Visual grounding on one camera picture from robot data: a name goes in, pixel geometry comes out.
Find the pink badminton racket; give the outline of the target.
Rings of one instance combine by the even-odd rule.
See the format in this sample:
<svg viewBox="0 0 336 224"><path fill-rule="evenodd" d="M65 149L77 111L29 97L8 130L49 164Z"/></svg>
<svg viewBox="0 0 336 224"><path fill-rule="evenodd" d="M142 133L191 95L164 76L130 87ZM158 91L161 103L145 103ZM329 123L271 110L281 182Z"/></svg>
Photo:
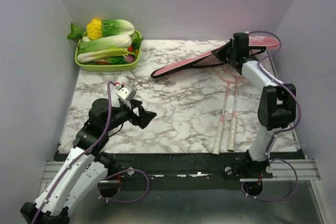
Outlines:
<svg viewBox="0 0 336 224"><path fill-rule="evenodd" d="M224 102L223 102L223 110L222 110L222 113L221 113L221 116L220 116L220 119L217 125L216 136L214 139L214 146L213 146L212 154L215 154L215 155L218 155L220 151L220 144L221 144L222 137L223 137L225 111L226 111L226 105L227 105L227 100L229 96L230 85L236 83L236 79L234 77L233 71L230 70L228 67L223 68L223 69L224 69L224 72L226 73L226 77L219 74L218 71L216 72L217 76L226 83L226 91L225 91Z"/></svg>
<svg viewBox="0 0 336 224"><path fill-rule="evenodd" d="M245 77L236 72L232 67L225 67L225 72L229 74L231 77L234 77L234 85L235 85L235 93L234 93L234 101L233 101L233 109L232 109L232 118L230 121L230 130L228 132L228 140L227 140L227 148L228 152L233 152L235 150L235 135L237 129L237 96L238 96L238 86L240 83L245 81Z"/></svg>

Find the pink racket bag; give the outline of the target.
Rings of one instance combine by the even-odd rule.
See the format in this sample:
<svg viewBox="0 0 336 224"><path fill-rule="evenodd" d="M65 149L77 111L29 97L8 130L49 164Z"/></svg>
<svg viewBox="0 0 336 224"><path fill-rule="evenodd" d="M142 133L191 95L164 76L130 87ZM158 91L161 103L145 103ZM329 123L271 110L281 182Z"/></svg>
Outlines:
<svg viewBox="0 0 336 224"><path fill-rule="evenodd" d="M256 56L264 53L266 50L280 48L280 39L272 33L265 32L265 31L254 31L254 32L245 32L245 33L249 35L249 56L246 58L245 63L247 63L250 60L257 60ZM165 77L169 74L182 71L184 69L192 69L192 68L201 69L201 68L218 67L218 66L226 65L220 62L212 54L213 50L203 53L201 55L198 55L196 57L184 59L184 60L172 63L170 65L164 66L160 69L154 70L151 73L151 77L153 79L158 79L158 78ZM234 69L238 73L241 73L242 68L234 68Z"/></svg>

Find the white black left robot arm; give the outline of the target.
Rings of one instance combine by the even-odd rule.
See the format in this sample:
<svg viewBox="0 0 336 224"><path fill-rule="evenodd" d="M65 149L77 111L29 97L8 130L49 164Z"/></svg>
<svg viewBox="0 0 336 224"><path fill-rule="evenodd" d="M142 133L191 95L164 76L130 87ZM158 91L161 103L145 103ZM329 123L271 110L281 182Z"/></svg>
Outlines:
<svg viewBox="0 0 336 224"><path fill-rule="evenodd" d="M20 213L27 223L69 223L74 209L102 179L116 175L115 159L102 151L108 133L125 122L144 129L156 117L141 101L112 107L108 99L93 102L89 118L77 133L74 146L49 186Z"/></svg>

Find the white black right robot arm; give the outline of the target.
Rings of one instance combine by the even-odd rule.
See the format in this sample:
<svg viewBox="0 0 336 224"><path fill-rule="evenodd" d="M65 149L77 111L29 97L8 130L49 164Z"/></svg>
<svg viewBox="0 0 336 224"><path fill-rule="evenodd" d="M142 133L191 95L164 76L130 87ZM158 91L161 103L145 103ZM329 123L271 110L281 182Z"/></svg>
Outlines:
<svg viewBox="0 0 336 224"><path fill-rule="evenodd" d="M269 158L277 134L290 131L293 122L299 122L300 110L296 87L274 77L261 62L269 58L267 51L277 52L280 39L264 31L234 33L230 41L213 50L222 63L231 65L237 73L248 79L261 93L257 117L259 131L248 151L250 160L241 165L242 173L249 178L260 172L258 162Z"/></svg>

